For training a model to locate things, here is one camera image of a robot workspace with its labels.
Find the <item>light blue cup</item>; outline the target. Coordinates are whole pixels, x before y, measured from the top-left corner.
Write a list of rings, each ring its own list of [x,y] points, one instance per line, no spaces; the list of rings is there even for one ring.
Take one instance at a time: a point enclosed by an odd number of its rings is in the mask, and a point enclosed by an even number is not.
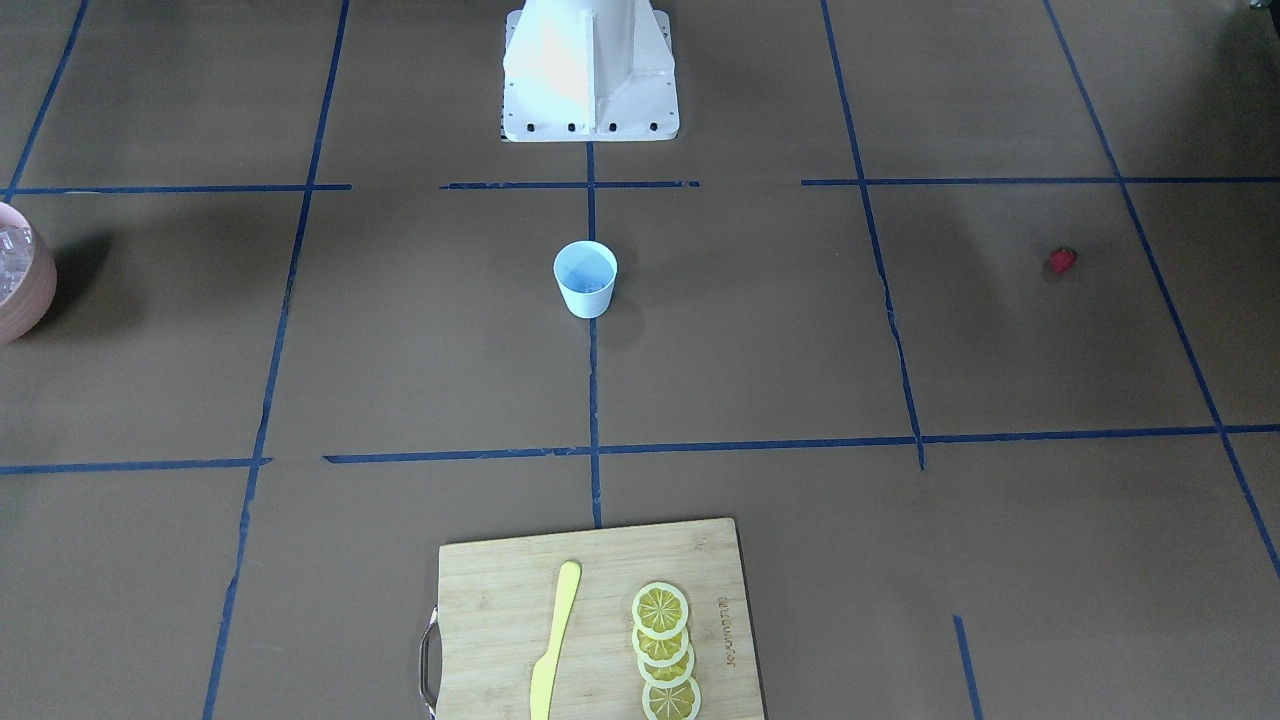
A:
[[[567,310],[581,319],[603,315],[618,277],[614,254],[603,243],[580,240],[556,255],[553,274]]]

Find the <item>clear ice cubes pile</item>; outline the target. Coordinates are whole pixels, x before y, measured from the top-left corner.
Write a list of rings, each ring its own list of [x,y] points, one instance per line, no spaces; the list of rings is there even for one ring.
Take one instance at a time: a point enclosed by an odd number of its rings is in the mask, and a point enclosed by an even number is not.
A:
[[[28,225],[1,227],[1,304],[17,292],[37,256],[36,236]]]

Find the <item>lemon slice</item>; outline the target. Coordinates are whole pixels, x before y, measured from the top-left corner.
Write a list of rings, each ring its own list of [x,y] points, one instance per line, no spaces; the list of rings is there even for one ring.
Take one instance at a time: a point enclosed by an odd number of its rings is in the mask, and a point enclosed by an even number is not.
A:
[[[695,676],[671,687],[646,682],[643,687],[641,711],[649,720],[698,719],[701,711],[701,688]]]
[[[631,602],[635,628],[655,641],[680,635],[689,624],[687,596],[668,582],[641,585]]]
[[[643,680],[658,689],[671,689],[690,680],[696,666],[696,651],[689,646],[671,665],[658,666],[644,653],[637,653],[636,666]]]
[[[671,637],[657,638],[635,626],[631,638],[637,659],[652,667],[672,667],[682,662],[691,648],[687,628]]]

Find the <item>wooden cutting board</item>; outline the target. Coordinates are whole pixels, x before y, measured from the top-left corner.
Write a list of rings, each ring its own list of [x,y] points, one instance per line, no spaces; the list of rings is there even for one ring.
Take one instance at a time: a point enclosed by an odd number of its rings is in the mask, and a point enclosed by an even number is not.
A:
[[[733,520],[717,518],[447,544],[436,614],[438,719],[530,719],[561,564],[581,582],[564,634],[549,719],[645,719],[631,602],[650,582],[678,587],[701,688],[698,719],[763,719],[760,679]]]

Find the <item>yellow plastic knife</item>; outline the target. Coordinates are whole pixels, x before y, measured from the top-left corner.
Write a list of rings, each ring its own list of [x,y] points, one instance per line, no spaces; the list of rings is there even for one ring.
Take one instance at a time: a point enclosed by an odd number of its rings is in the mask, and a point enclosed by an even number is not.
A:
[[[535,661],[529,687],[529,717],[549,719],[556,676],[558,673],[564,634],[581,582],[582,569],[579,562],[568,560],[561,564],[552,602],[550,629],[547,647]]]

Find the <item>red strawberry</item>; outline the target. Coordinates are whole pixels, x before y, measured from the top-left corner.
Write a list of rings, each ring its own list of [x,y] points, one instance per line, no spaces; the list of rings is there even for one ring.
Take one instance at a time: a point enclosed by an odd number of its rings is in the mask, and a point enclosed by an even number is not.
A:
[[[1046,261],[1046,266],[1053,275],[1064,275],[1066,272],[1074,268],[1076,260],[1078,260],[1078,254],[1074,249],[1061,246],[1055,249],[1050,254],[1050,258]]]

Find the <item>pink bowl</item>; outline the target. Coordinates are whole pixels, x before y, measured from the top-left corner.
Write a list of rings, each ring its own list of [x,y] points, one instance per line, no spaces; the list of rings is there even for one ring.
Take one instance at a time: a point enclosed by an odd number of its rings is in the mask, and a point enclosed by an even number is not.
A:
[[[28,225],[35,232],[38,247],[31,273],[17,292],[1,304],[1,343],[8,345],[35,328],[49,311],[58,287],[58,272],[49,245],[28,219],[6,202],[1,204],[3,225]]]

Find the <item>white pedestal column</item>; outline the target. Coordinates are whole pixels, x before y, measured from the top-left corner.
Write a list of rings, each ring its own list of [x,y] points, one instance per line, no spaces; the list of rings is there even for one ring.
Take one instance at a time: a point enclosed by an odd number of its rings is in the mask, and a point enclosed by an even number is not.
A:
[[[526,1],[507,14],[504,41],[504,141],[678,137],[671,20],[652,3]]]

